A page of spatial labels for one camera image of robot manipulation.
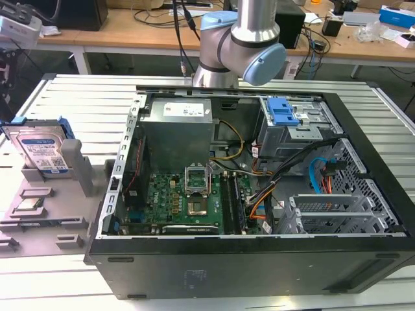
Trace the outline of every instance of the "yellow wire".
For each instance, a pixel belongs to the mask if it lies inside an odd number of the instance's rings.
[[[234,155],[229,155],[227,157],[210,157],[210,160],[231,160],[235,157],[238,157],[242,153],[242,151],[244,150],[244,141],[242,139],[241,134],[239,134],[239,132],[236,130],[236,128],[234,128],[230,123],[228,123],[226,121],[223,121],[223,120],[219,120],[219,122],[224,123],[227,126],[229,126],[236,133],[236,135],[238,135],[238,138],[241,141],[241,146],[239,147],[238,152]]]

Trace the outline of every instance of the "hard drive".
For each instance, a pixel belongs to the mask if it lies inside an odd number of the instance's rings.
[[[25,168],[37,168],[42,174],[68,172],[60,147],[65,139],[75,137],[65,119],[15,119],[1,129],[24,158]]]

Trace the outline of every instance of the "ram slot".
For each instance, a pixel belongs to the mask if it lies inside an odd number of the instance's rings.
[[[233,227],[235,229],[235,233],[240,235],[242,233],[242,229],[245,228],[245,218],[243,216],[241,195],[239,194],[238,178],[236,176],[230,177],[228,186],[232,205]]]
[[[223,228],[225,235],[233,233],[231,206],[229,201],[228,179],[220,175],[220,199],[222,203]]]

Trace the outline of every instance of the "motherboard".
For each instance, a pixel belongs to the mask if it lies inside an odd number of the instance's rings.
[[[241,234],[247,229],[244,208],[252,195],[250,179],[239,174],[151,174],[144,209],[128,212],[131,234]],[[189,193],[186,183],[207,193]]]

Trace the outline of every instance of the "open computer tower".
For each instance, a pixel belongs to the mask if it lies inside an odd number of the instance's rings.
[[[336,94],[137,87],[88,257],[119,299],[358,293],[414,208]]]

